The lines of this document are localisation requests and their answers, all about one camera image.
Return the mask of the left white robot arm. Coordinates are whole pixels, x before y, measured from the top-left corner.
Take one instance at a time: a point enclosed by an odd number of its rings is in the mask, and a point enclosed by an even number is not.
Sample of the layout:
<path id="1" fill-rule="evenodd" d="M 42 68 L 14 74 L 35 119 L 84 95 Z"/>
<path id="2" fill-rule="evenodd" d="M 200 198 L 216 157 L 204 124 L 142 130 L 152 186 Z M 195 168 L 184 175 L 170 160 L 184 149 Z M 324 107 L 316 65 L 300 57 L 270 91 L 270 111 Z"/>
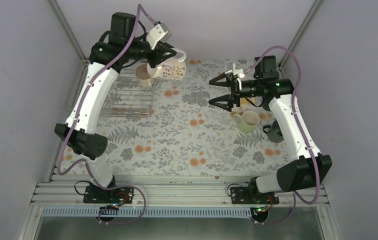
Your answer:
<path id="1" fill-rule="evenodd" d="M 67 169 L 62 170 L 62 157 L 57 158 L 57 174 L 67 174 L 74 166 L 83 163 L 90 182 L 98 187 L 96 196 L 108 203 L 116 197 L 115 178 L 105 160 L 101 159 L 107 145 L 107 137 L 96 133 L 98 118 L 113 82 L 129 61 L 146 60 L 156 67 L 177 54 L 167 43 L 172 35 L 165 23 L 151 21 L 147 31 L 140 22 L 140 15 L 116 12 L 111 17 L 110 29 L 105 31 L 91 48 L 85 82 L 73 110 L 65 123 L 55 125 L 55 134 L 63 141 L 61 151 L 67 147 L 81 155 Z"/>

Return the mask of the light green cup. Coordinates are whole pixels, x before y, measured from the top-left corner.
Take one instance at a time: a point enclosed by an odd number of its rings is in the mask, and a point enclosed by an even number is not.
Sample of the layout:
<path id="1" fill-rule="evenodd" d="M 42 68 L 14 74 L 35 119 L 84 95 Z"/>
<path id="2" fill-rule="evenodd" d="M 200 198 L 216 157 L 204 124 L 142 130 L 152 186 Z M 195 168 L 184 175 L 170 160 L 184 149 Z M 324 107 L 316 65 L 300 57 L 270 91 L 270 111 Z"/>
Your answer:
<path id="1" fill-rule="evenodd" d="M 242 114 L 235 113 L 232 118 L 239 130 L 244 134 L 254 131 L 260 123 L 259 115 L 251 110 L 245 111 Z"/>

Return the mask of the yellow mug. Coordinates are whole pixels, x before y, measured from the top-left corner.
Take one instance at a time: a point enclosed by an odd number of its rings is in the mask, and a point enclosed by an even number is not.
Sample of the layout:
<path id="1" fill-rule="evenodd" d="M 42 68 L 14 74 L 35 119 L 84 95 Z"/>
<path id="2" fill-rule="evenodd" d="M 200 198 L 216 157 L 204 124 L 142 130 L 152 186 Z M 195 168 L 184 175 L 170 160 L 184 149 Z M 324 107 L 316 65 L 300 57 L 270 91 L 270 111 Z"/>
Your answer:
<path id="1" fill-rule="evenodd" d="M 244 97 L 240 99 L 241 105 L 255 105 L 256 100 L 254 97 Z"/>

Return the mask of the dark teal mug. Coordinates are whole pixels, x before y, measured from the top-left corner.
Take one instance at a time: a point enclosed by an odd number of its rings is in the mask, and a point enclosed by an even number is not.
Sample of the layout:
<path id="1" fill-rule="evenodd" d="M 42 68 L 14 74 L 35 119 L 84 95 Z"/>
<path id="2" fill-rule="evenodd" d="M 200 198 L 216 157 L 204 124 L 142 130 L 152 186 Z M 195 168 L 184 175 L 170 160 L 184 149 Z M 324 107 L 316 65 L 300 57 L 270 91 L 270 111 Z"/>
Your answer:
<path id="1" fill-rule="evenodd" d="M 262 108 L 265 110 L 265 111 L 268 111 L 268 112 L 270 112 L 271 111 L 271 109 L 270 109 L 270 106 L 269 106 L 269 104 L 270 104 L 270 102 L 269 101 L 264 101 L 263 103 L 262 103 Z"/>

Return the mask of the white patterned cup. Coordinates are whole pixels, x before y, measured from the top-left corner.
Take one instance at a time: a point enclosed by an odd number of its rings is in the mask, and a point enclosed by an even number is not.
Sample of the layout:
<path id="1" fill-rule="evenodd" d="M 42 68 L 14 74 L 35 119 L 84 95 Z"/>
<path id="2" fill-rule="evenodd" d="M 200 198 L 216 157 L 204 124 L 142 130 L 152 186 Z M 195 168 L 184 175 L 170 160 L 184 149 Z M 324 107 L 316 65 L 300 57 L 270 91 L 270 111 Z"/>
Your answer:
<path id="1" fill-rule="evenodd" d="M 185 62 L 187 54 L 178 48 L 173 48 L 173 50 L 177 52 L 176 56 L 165 60 L 154 68 L 149 65 L 146 66 L 147 73 L 151 78 L 165 81 L 180 81 L 185 77 L 187 72 Z"/>

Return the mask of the dark grey-green mug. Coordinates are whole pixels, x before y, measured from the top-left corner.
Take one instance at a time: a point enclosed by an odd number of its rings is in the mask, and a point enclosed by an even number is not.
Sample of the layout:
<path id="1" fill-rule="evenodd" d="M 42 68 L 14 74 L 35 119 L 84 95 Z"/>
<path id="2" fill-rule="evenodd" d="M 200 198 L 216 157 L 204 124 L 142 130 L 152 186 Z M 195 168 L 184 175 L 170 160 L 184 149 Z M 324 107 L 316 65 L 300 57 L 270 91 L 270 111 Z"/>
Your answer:
<path id="1" fill-rule="evenodd" d="M 273 143 L 281 143 L 284 137 L 277 120 L 272 124 L 267 124 L 262 127 L 262 131 L 266 134 L 267 138 Z"/>

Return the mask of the beige brown mug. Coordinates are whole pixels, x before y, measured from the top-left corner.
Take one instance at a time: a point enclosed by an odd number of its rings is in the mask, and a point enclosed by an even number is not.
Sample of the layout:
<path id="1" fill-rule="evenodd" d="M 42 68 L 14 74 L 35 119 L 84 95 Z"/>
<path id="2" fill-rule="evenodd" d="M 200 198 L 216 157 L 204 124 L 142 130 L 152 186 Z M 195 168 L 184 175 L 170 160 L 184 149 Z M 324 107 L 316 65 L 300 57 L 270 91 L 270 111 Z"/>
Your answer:
<path id="1" fill-rule="evenodd" d="M 141 64 L 136 68 L 135 75 L 140 86 L 150 88 L 154 85 L 155 79 L 149 75 L 146 63 Z"/>

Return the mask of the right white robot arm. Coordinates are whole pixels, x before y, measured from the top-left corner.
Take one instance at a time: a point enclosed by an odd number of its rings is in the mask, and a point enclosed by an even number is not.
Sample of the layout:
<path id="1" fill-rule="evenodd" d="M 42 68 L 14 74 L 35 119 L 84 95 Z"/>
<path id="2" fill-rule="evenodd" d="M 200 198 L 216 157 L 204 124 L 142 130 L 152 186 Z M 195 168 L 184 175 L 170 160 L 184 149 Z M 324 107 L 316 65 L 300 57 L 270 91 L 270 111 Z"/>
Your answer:
<path id="1" fill-rule="evenodd" d="M 287 147 L 289 163 L 276 173 L 254 177 L 248 184 L 248 198 L 261 203 L 271 192 L 292 192 L 319 186 L 330 167 L 329 155 L 321 153 L 312 140 L 302 118 L 295 88 L 290 79 L 280 78 L 276 57 L 256 57 L 252 80 L 245 80 L 242 69 L 230 63 L 225 72 L 208 83 L 227 87 L 229 94 L 209 100 L 209 104 L 228 112 L 241 105 L 241 99 L 261 97 L 263 108 L 272 112 L 278 124 L 277 132 Z"/>

